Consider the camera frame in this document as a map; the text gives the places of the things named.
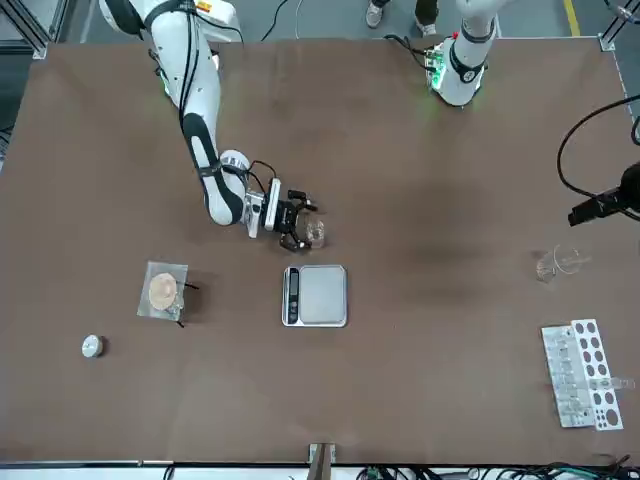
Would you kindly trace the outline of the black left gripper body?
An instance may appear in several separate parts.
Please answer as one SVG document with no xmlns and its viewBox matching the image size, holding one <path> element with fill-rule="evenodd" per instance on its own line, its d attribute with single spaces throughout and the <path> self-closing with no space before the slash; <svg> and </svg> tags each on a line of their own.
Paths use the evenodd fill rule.
<svg viewBox="0 0 640 480">
<path fill-rule="evenodd" d="M 638 162 L 629 166 L 622 174 L 620 195 L 624 200 L 624 211 L 627 216 L 639 219 L 640 165 Z"/>
</svg>

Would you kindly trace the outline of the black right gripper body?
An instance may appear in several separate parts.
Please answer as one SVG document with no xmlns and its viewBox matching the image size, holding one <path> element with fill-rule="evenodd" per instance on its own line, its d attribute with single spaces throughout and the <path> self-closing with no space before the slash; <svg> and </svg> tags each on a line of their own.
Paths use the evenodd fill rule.
<svg viewBox="0 0 640 480">
<path fill-rule="evenodd" d="M 300 200 L 279 200 L 277 204 L 277 232 L 296 235 L 297 219 L 301 209 Z"/>
</svg>

